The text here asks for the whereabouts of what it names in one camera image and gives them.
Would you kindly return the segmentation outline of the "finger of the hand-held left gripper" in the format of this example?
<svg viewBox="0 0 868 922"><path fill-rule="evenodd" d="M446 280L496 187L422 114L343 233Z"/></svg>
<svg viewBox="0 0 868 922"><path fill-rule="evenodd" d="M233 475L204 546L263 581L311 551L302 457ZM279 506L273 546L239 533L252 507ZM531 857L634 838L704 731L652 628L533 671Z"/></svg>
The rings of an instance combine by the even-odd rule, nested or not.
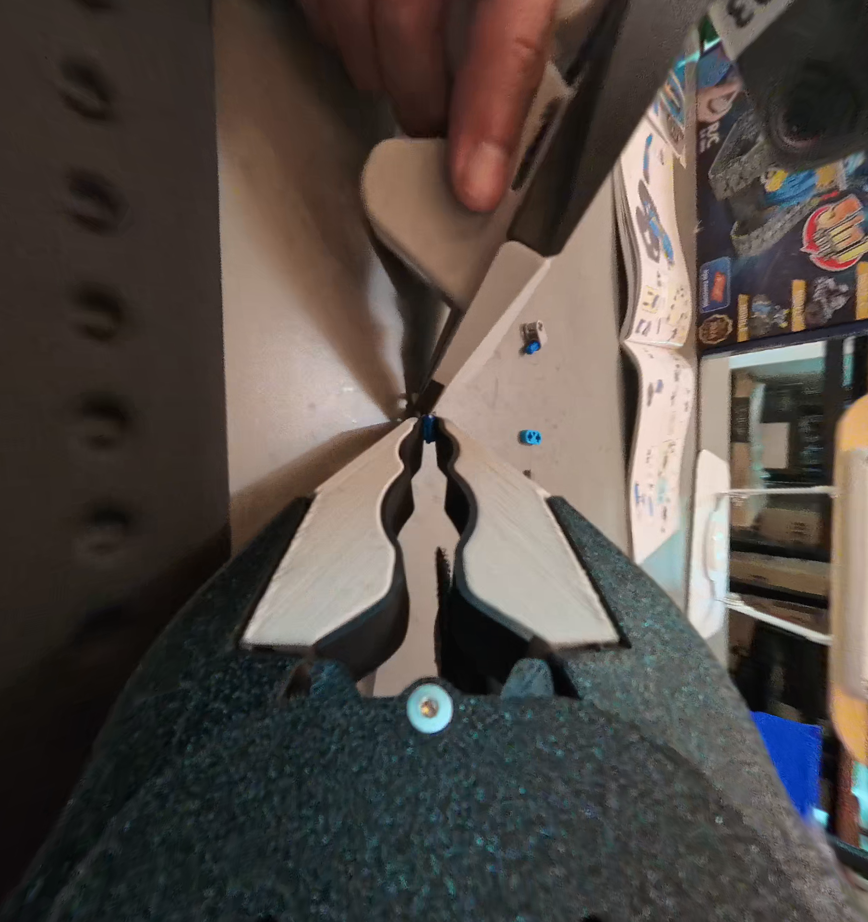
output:
<svg viewBox="0 0 868 922"><path fill-rule="evenodd" d="M522 243L509 241L498 248L484 281L417 396L419 415L434 412L442 398L479 374L550 267L550 257Z"/></svg>

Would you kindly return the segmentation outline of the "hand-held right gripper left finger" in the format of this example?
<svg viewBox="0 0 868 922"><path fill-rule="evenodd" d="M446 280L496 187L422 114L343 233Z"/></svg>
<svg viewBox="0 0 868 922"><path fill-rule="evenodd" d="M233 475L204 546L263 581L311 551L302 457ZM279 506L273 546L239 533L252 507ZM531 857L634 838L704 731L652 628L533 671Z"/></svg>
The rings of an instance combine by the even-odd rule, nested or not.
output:
<svg viewBox="0 0 868 922"><path fill-rule="evenodd" d="M404 421L315 491L243 647L334 661L354 681L399 649L410 609L399 537L423 451L423 423Z"/></svg>

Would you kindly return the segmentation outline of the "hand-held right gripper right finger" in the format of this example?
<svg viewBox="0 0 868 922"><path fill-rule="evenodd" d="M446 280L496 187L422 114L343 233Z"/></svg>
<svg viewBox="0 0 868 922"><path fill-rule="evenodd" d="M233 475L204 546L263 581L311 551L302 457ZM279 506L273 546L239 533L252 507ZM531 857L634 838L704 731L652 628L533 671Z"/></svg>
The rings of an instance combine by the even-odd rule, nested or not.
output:
<svg viewBox="0 0 868 922"><path fill-rule="evenodd" d="M522 659L619 645L619 627L551 495L444 418L434 444L457 534L437 619L440 674L505 681Z"/></svg>

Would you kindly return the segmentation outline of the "grey desk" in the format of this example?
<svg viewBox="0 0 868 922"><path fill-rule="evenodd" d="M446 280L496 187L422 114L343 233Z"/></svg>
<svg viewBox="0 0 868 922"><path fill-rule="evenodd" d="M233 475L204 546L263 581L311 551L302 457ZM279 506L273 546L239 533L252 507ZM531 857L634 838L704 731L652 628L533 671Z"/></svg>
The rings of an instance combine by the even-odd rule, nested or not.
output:
<svg viewBox="0 0 868 922"><path fill-rule="evenodd" d="M444 310L374 251L359 174L391 121L361 97L294 2L215 2L231 554L389 432ZM614 188L509 329L438 411L627 548L628 368ZM542 433L537 446L521 430Z"/></svg>

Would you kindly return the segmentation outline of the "wooden top desk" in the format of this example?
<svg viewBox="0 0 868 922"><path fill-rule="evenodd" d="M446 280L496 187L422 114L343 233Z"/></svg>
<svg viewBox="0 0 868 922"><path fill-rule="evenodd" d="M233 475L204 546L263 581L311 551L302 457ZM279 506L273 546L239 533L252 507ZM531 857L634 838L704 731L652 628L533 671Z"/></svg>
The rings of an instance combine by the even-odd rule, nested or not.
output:
<svg viewBox="0 0 868 922"><path fill-rule="evenodd" d="M864 846L868 822L853 792L868 776L868 394L840 417L834 440L829 619L829 714L840 744L836 836Z"/></svg>

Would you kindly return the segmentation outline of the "person's left hand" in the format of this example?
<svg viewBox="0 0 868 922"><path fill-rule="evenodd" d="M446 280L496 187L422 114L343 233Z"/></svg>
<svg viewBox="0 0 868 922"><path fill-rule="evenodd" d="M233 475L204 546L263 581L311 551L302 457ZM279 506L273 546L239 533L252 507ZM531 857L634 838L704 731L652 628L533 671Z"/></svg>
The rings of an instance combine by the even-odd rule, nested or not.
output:
<svg viewBox="0 0 868 922"><path fill-rule="evenodd" d="M553 39L557 2L476 2L453 75L451 2L301 1L355 87L386 98L406 133L445 132L457 200L493 211L508 189Z"/></svg>

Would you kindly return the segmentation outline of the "dark blue toy box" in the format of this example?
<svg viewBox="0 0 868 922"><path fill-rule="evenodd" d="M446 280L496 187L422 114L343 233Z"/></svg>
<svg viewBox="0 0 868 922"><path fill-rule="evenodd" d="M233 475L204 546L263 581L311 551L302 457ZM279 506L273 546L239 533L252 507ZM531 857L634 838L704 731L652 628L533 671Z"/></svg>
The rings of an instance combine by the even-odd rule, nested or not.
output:
<svg viewBox="0 0 868 922"><path fill-rule="evenodd" d="M801 171L767 165L720 44L699 59L696 102L700 353L868 328L868 149Z"/></svg>

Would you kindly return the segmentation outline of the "blue sticker sheet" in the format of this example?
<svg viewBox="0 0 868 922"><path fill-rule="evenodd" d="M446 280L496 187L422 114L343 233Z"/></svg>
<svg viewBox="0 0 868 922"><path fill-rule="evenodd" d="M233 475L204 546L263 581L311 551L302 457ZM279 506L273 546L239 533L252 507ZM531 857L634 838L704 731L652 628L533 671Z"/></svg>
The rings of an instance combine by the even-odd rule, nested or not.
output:
<svg viewBox="0 0 868 922"><path fill-rule="evenodd" d="M698 62L699 51L678 58L668 70L647 111L652 126L670 146L682 167L687 166L687 122Z"/></svg>

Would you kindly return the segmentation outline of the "open instruction booklet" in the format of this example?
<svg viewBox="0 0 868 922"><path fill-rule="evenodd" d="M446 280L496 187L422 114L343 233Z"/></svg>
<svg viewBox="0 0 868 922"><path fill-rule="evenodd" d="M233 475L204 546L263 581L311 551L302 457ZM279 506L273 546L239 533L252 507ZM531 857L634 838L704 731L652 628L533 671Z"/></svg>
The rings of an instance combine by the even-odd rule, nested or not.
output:
<svg viewBox="0 0 868 922"><path fill-rule="evenodd" d="M643 563L680 524L680 484L696 376L682 354L693 318L677 221L675 154L643 117L614 171L616 228L626 270L620 345L638 380L629 451L632 558Z"/></svg>

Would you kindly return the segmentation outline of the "white folding stand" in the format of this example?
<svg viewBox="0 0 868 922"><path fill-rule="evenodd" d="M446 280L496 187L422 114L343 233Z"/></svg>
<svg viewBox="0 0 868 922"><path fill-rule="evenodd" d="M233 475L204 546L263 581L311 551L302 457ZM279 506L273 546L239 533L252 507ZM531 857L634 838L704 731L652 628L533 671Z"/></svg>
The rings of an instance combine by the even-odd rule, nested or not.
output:
<svg viewBox="0 0 868 922"><path fill-rule="evenodd" d="M818 642L820 634L798 628L734 600L729 593L730 514L733 500L767 495L827 496L835 501L839 535L832 538L829 614L840 613L822 643L832 651L834 681L855 700L868 703L868 448L847 449L832 486L732 489L726 461L710 451L697 457L687 618L704 638L723 627L728 608Z"/></svg>

